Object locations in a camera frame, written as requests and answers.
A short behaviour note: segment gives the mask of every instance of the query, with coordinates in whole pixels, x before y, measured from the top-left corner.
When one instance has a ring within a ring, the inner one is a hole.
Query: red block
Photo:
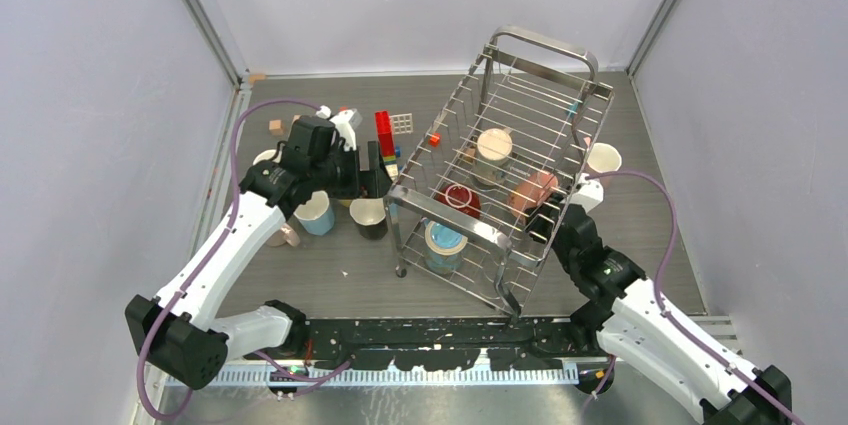
[[[377,140],[380,142],[380,153],[384,157],[392,157],[395,154],[395,142],[392,139],[392,121],[389,112],[382,111],[374,114],[377,122]]]

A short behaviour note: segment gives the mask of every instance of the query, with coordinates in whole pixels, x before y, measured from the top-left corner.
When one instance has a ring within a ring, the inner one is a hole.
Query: red cup
[[[480,218],[480,197],[465,185],[452,183],[442,187],[436,200],[470,217]]]

